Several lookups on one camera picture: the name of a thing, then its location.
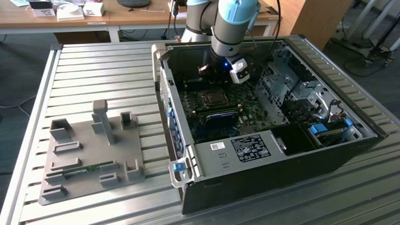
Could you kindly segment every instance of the white box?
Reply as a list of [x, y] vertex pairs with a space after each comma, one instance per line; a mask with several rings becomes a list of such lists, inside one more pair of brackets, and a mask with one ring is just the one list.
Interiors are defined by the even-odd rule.
[[55, 16], [55, 10], [53, 8], [43, 8], [43, 9], [33, 9], [33, 12], [37, 17], [39, 16]]
[[58, 21], [70, 21], [70, 20], [85, 20], [86, 17], [83, 16], [82, 7], [74, 12], [65, 12], [63, 10], [58, 9]]
[[86, 16], [103, 16], [105, 5], [102, 2], [87, 2], [83, 7], [83, 13]]

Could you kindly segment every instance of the robotic arm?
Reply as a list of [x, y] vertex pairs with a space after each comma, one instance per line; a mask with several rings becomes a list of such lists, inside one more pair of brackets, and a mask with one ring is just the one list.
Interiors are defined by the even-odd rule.
[[213, 74], [229, 72], [234, 83], [246, 82], [251, 75], [239, 51], [261, 12], [259, 0], [189, 0], [187, 6], [183, 41], [206, 41], [213, 36], [210, 62], [201, 75], [213, 80]]

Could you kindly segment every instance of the wooden desk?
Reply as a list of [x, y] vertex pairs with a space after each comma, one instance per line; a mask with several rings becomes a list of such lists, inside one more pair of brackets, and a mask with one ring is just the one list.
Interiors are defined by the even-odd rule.
[[[103, 0], [109, 11], [109, 0]], [[10, 0], [0, 0], [0, 29], [3, 28], [47, 28], [47, 27], [81, 27], [110, 24], [110, 14], [106, 12], [103, 17], [87, 16], [85, 20], [58, 22], [55, 16], [35, 17], [27, 6], [17, 7]]]
[[[143, 10], [155, 11], [142, 11], [135, 9], [130, 11], [129, 8], [122, 6], [117, 0], [110, 0], [110, 25], [111, 29], [117, 30], [134, 30], [134, 29], [158, 29], [167, 28], [170, 8], [169, 0], [151, 0], [150, 7], [143, 8]], [[177, 20], [177, 27], [186, 28], [186, 19]], [[259, 14], [257, 27], [254, 29], [255, 36], [271, 36], [278, 23], [278, 15], [273, 15], [265, 10]], [[111, 41], [117, 42], [118, 36], [111, 36]]]
[[[265, 0], [278, 9], [277, 0]], [[323, 49], [353, 0], [282, 0], [281, 35], [303, 34]]]
[[[103, 17], [87, 16], [85, 20], [58, 22], [55, 16], [35, 17], [27, 7], [17, 7], [10, 0], [0, 0], [0, 34], [22, 33], [55, 33], [77, 31], [110, 32], [113, 42], [119, 42], [119, 31], [134, 29], [159, 29], [169, 26], [169, 0], [151, 0], [153, 4], [143, 10], [162, 11], [149, 12], [130, 9], [122, 6], [117, 0], [103, 0], [106, 14]], [[263, 12], [259, 15], [255, 36], [273, 35], [278, 23], [278, 16]], [[186, 20], [177, 21], [177, 27], [186, 27]]]

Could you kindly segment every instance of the desk leg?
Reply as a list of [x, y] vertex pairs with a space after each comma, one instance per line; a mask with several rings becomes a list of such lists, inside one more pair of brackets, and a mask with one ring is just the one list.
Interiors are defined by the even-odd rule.
[[266, 37], [274, 36], [274, 30], [275, 30], [277, 24], [278, 24], [278, 21], [270, 21], [270, 24], [267, 24], [267, 26], [266, 26], [263, 36], [266, 36]]
[[110, 39], [113, 43], [121, 42], [119, 30], [121, 26], [109, 26]]

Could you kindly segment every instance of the black device on desk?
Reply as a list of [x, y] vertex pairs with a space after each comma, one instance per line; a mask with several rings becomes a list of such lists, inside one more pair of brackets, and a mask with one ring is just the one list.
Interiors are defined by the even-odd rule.
[[177, 0], [179, 6], [187, 6], [187, 0]]
[[118, 0], [119, 4], [129, 8], [142, 8], [151, 4], [151, 0]]

